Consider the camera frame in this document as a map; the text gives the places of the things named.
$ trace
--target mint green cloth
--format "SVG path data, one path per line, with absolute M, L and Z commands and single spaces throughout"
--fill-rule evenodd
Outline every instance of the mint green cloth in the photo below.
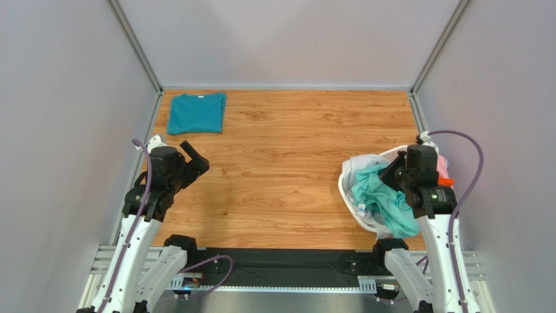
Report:
M 355 173 L 356 183 L 351 188 L 355 205 L 364 203 L 373 216 L 381 215 L 392 237 L 413 237 L 419 233 L 419 226 L 405 194 L 386 186 L 378 176 L 378 171 L 388 165 L 381 163 Z

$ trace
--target cable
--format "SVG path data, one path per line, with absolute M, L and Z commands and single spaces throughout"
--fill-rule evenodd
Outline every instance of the cable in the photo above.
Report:
M 454 135 L 464 137 L 465 139 L 473 143 L 473 145 L 475 146 L 475 148 L 477 148 L 477 151 L 479 153 L 479 165 L 477 167 L 477 172 L 475 173 L 475 177 L 473 177 L 471 184 L 469 185 L 469 187 L 467 187 L 467 190 L 465 191 L 465 193 L 457 203 L 456 208 L 454 209 L 454 212 L 452 212 L 452 215 L 450 217 L 450 224 L 448 225 L 448 241 L 450 242 L 450 255 L 452 257 L 452 266 L 454 267 L 454 272 L 456 273 L 457 291 L 459 294 L 459 298 L 461 299 L 461 307 L 463 308 L 463 312 L 468 313 L 467 302 L 465 300 L 465 290 L 463 289 L 461 275 L 459 274 L 459 265 L 457 264 L 457 258 L 456 258 L 457 256 L 456 246 L 454 245 L 454 222 L 456 220 L 457 215 L 459 214 L 459 209 L 461 208 L 461 205 L 463 204 L 463 202 L 465 202 L 465 200 L 467 199 L 471 191 L 473 191 L 475 185 L 477 184 L 477 181 L 479 180 L 479 176 L 481 176 L 481 172 L 483 170 L 483 165 L 484 165 L 483 149 L 481 149 L 481 146 L 475 139 L 462 132 L 458 132 L 455 130 L 437 130 L 434 132 L 429 132 L 429 136 L 436 135 L 436 134 L 454 134 Z
M 143 150 L 143 153 L 145 154 L 145 158 L 147 159 L 147 183 L 145 185 L 145 192 L 143 192 L 143 196 L 142 196 L 142 199 L 141 199 L 141 204 L 139 206 L 139 210 L 137 210 L 137 214 L 135 215 L 135 219 L 133 220 L 133 223 L 131 224 L 131 228 L 129 229 L 129 232 L 127 233 L 127 236 L 124 240 L 124 243 L 122 244 L 121 251 L 119 253 L 119 256 L 117 257 L 116 265 L 114 266 L 114 271 L 112 272 L 112 277 L 110 278 L 110 282 L 108 283 L 108 288 L 106 289 L 106 294 L 104 295 L 104 299 L 102 300 L 102 303 L 100 304 L 98 313 L 102 313 L 102 311 L 104 311 L 104 307 L 106 306 L 106 304 L 108 303 L 108 300 L 110 299 L 110 296 L 112 295 L 112 289 L 114 288 L 114 284 L 116 283 L 116 277 L 117 277 L 117 274 L 119 273 L 119 269 L 121 267 L 121 262 L 123 261 L 123 257 L 125 255 L 125 251 L 129 247 L 129 242 L 131 241 L 131 237 L 133 236 L 133 232 L 135 231 L 135 227 L 137 227 L 137 223 L 139 223 L 139 220 L 141 219 L 141 214 L 143 213 L 143 208 L 145 207 L 145 204 L 147 203 L 147 198 L 149 198 L 149 192 L 151 191 L 151 180 L 153 178 L 153 167 L 152 167 L 152 164 L 151 164 L 151 156 L 149 155 L 149 151 L 147 150 L 147 147 L 141 141 L 139 141 L 137 139 L 133 139 L 131 142 L 133 142 L 133 144 L 135 146 L 140 147 Z
M 421 258 L 419 261 L 417 261 L 417 263 L 415 263 L 417 266 L 421 265 L 421 263 L 423 263 L 424 261 L 426 261 L 427 263 L 429 263 L 429 258 L 427 256 L 424 256 L 423 258 Z
M 186 268 L 184 268 L 184 269 L 182 269 L 182 270 L 180 270 L 180 271 L 178 272 L 178 273 L 186 273 L 186 272 L 191 271 L 192 269 L 196 269 L 197 267 L 200 267 L 201 265 L 205 265 L 205 264 L 207 264 L 207 263 L 213 262 L 213 261 L 218 260 L 218 259 L 227 259 L 227 260 L 230 262 L 230 268 L 228 269 L 228 272 L 226 273 L 226 276 L 224 276 L 224 278 L 222 278 L 222 280 L 221 280 L 218 284 L 212 286 L 209 290 L 207 290 L 207 291 L 205 291 L 205 292 L 202 292 L 202 293 L 197 293 L 197 294 L 195 294 L 195 295 L 190 295 L 190 296 L 189 296 L 190 298 L 200 298 L 200 297 L 203 297 L 203 296 L 205 296 L 205 295 L 207 295 L 207 294 L 213 292 L 214 290 L 216 290 L 216 288 L 222 286 L 222 284 L 224 284 L 224 283 L 226 282 L 226 280 L 228 279 L 228 277 L 229 277 L 230 274 L 232 273 L 232 268 L 234 267 L 234 261 L 232 260 L 232 258 L 231 258 L 230 256 L 227 256 L 227 255 L 214 256 L 214 257 L 212 257 L 212 258 L 210 258 L 210 259 L 206 259 L 206 260 L 204 260 L 204 261 L 202 261 L 202 262 L 199 262 L 199 263 L 197 263 L 197 264 L 195 264 L 195 265 L 192 265 L 192 266 L 190 266 L 190 267 L 186 267 Z
M 429 259 L 425 262 L 425 267 L 423 267 L 423 275 L 427 272 L 427 268 L 429 267 Z

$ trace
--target wood grain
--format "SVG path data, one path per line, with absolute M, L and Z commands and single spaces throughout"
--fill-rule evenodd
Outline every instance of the wood grain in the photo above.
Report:
M 405 92 L 223 91 L 222 134 L 166 134 L 174 96 L 212 92 L 164 92 L 154 133 L 176 147 L 188 140 L 211 168 L 177 194 L 154 245 L 178 233 L 199 246 L 372 248 L 337 180 L 349 157 L 413 141 Z M 424 249 L 420 236 L 407 243 Z

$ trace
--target black motor joint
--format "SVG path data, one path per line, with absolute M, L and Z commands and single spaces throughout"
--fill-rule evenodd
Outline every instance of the black motor joint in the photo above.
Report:
M 200 156 L 187 141 L 179 146 L 191 158 L 189 162 L 174 147 L 156 147 L 149 154 L 152 178 L 149 197 L 142 212 L 146 220 L 155 219 L 163 222 L 166 211 L 174 204 L 174 196 L 210 168 L 209 161 Z M 145 192 L 146 186 L 142 182 L 146 176 L 146 171 L 141 173 L 135 180 L 133 188 L 125 195 L 122 210 L 124 216 L 137 214 Z
M 427 145 L 409 145 L 398 152 L 397 158 L 379 172 L 380 180 L 405 194 L 405 201 L 413 208 L 414 218 L 435 214 L 452 214 L 456 195 L 452 188 L 438 185 L 438 154 Z

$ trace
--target white wall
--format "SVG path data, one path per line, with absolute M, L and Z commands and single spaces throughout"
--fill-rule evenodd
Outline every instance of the white wall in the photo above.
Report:
M 165 86 L 409 87 L 457 0 L 121 0 Z
M 2 1 L 0 42 L 0 310 L 75 312 L 154 92 L 104 1 Z
M 429 130 L 468 132 L 484 148 L 461 218 L 498 312 L 554 311 L 555 15 L 550 0 L 472 2 L 420 95 Z M 436 139 L 462 195 L 476 152 Z

